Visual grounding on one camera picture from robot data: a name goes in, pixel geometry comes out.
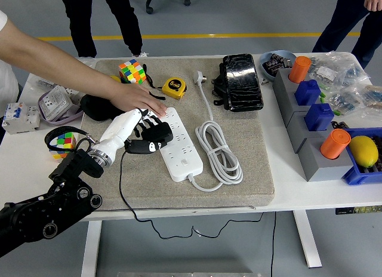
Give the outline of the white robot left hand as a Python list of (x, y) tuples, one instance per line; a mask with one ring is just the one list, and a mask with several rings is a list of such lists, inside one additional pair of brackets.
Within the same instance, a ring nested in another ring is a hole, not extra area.
[(89, 155), (102, 167), (109, 167), (121, 148), (128, 153), (150, 154), (166, 146), (172, 138), (167, 122), (159, 120), (150, 110), (135, 109), (117, 116)]

